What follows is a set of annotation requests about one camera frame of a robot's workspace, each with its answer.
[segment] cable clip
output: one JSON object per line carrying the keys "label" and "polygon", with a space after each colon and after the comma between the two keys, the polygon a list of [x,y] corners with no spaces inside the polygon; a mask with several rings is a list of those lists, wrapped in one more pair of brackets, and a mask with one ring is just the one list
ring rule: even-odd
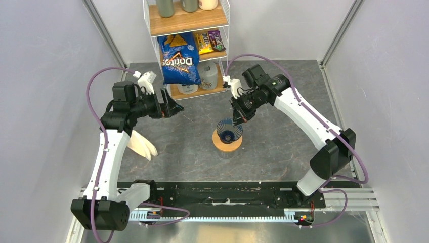
{"label": "cable clip", "polygon": [[142,73],[139,71],[135,71],[133,74],[133,77],[135,77],[135,78],[140,78],[141,76],[142,76]]}

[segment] metal frame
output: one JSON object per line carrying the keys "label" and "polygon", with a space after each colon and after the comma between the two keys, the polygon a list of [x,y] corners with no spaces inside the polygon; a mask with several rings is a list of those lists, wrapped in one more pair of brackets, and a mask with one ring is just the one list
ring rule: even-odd
{"label": "metal frame", "polygon": [[95,7],[92,0],[82,0],[83,5],[88,10],[88,13],[91,15],[91,18],[93,19],[96,27],[100,31],[101,36],[103,37],[104,41],[106,42],[107,46],[109,47],[110,51],[113,54],[113,57],[115,58],[117,64],[120,67],[127,68],[127,64],[123,60],[118,47],[115,45],[115,42],[113,41],[112,36],[110,35],[109,31],[106,28],[106,25],[103,22],[103,19],[101,18],[100,14],[98,13],[97,8]]}
{"label": "metal frame", "polygon": [[335,51],[336,47],[338,46],[338,43],[341,41],[342,37],[344,36],[344,33],[347,31],[348,27],[350,26],[350,23],[354,19],[363,1],[364,0],[355,0],[353,2],[349,12],[346,15],[346,18],[344,18],[344,21],[342,22],[338,32],[336,33],[334,40],[332,41],[331,45],[326,51],[325,56],[320,61],[320,64],[323,68],[328,64],[329,59],[332,57],[333,52]]}

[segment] white wall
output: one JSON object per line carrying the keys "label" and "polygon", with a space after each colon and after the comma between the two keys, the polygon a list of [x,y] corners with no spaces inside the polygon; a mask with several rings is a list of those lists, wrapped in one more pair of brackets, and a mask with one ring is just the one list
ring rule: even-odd
{"label": "white wall", "polygon": [[427,242],[429,1],[365,1],[327,65],[392,242]]}
{"label": "white wall", "polygon": [[[156,62],[143,0],[93,0],[126,63]],[[230,0],[230,56],[321,60],[353,0]]]}
{"label": "white wall", "polygon": [[[99,140],[86,85],[116,63],[79,0],[2,1],[0,30],[0,242],[64,242]],[[95,81],[96,111],[119,79]]]}

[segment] blue bowl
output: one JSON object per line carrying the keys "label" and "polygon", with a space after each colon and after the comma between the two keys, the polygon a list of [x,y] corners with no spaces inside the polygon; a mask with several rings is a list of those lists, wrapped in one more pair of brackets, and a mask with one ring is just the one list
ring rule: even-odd
{"label": "blue bowl", "polygon": [[243,135],[243,127],[241,125],[234,126],[232,121],[232,118],[225,118],[216,127],[219,138],[225,144],[237,141]]}

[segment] doritos bag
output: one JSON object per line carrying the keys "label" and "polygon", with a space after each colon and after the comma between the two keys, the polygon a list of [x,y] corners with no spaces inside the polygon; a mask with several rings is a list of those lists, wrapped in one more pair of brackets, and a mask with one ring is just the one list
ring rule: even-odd
{"label": "doritos bag", "polygon": [[199,85],[197,65],[200,61],[192,33],[158,37],[163,54],[164,84]]}

